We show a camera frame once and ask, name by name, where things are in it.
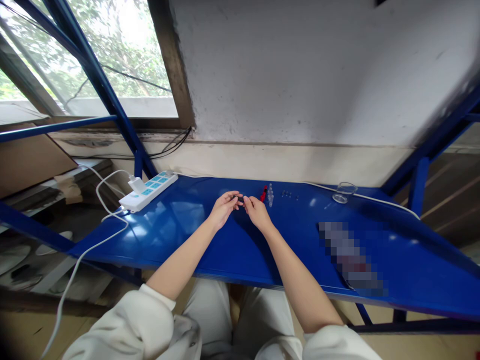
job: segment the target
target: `tree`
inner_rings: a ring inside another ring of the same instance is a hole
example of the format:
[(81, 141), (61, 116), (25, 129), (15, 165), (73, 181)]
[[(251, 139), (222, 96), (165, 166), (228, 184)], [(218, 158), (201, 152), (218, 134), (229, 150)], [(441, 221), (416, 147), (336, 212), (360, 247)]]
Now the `tree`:
[[(41, 0), (33, 2), (48, 14)], [(23, 13), (12, 0), (6, 3)], [(101, 64), (170, 88), (146, 0), (70, 0), (69, 5)], [(65, 99), (73, 97), (87, 79), (77, 59), (49, 34), (16, 14), (7, 15), (8, 26), (52, 84)], [(131, 22), (142, 26), (143, 31), (136, 31)], [(132, 36), (135, 31), (138, 38)], [(167, 91), (107, 68), (104, 71), (119, 97), (171, 96)], [(11, 99), (13, 93), (9, 79), (0, 76), (0, 99)], [(97, 96), (89, 81), (77, 95)]]

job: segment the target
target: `white jacket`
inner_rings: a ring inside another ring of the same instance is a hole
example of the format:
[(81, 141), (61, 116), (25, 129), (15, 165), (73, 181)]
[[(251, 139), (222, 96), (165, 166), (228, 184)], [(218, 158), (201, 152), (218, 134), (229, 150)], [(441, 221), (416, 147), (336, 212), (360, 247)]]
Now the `white jacket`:
[[(173, 316), (175, 301), (147, 285), (130, 291), (103, 315), (89, 332), (66, 351), (63, 360), (198, 360), (202, 338), (196, 321)], [(255, 360), (348, 359), (381, 360), (353, 330), (328, 325), (306, 334), (305, 347), (293, 336), (279, 336), (266, 343)], [(223, 353), (211, 359), (246, 359)]]

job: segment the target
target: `blue table surface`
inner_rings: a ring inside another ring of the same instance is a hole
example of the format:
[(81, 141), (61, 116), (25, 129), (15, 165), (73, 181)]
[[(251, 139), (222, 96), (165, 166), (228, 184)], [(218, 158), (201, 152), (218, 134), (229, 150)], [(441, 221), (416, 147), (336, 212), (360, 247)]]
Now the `blue table surface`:
[[(268, 184), (180, 176), (142, 211), (123, 215), (129, 228), (85, 258), (155, 269), (207, 218), (221, 194), (238, 190), (259, 198)], [(271, 184), (274, 200), (267, 209), (272, 222), (331, 298), (480, 320), (479, 267), (408, 212), (359, 197), (339, 204), (333, 201), (332, 191), (308, 184)], [(282, 196), (283, 191), (291, 192), (291, 197)], [(377, 188), (362, 187), (358, 193), (392, 201)], [(336, 231), (319, 233), (318, 223)], [(107, 219), (69, 253), (78, 257), (124, 225), (116, 218)], [(326, 246), (326, 237), (343, 240), (335, 242), (336, 249), (332, 249)], [(337, 255), (343, 251), (343, 255), (360, 257), (331, 256), (335, 250)], [(355, 283), (353, 290), (334, 263), (355, 259), (362, 259), (362, 264), (347, 275), (350, 285), (352, 280)], [(269, 247), (244, 209), (234, 211), (216, 234), (195, 274), (265, 288), (282, 285)], [(358, 286), (362, 282), (355, 279), (365, 276), (380, 281), (376, 282), (380, 292)]]

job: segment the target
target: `glass beaker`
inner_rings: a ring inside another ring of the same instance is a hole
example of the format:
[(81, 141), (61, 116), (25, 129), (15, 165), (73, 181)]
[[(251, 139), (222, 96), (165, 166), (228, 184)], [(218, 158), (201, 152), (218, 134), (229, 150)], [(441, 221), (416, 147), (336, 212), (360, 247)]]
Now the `glass beaker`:
[(333, 200), (340, 204), (346, 204), (349, 201), (350, 196), (355, 194), (358, 187), (349, 183), (341, 182), (336, 187), (335, 193), (332, 195)]

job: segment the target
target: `forearm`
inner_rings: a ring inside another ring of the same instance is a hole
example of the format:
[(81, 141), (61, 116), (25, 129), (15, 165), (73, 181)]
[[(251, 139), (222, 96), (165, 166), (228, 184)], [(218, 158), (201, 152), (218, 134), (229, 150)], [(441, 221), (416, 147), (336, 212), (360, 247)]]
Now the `forearm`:
[(216, 231), (208, 221), (200, 227), (155, 271), (146, 284), (175, 300), (192, 277)]
[(343, 325), (319, 283), (272, 225), (262, 231), (280, 272), (285, 293), (307, 334), (326, 325)]

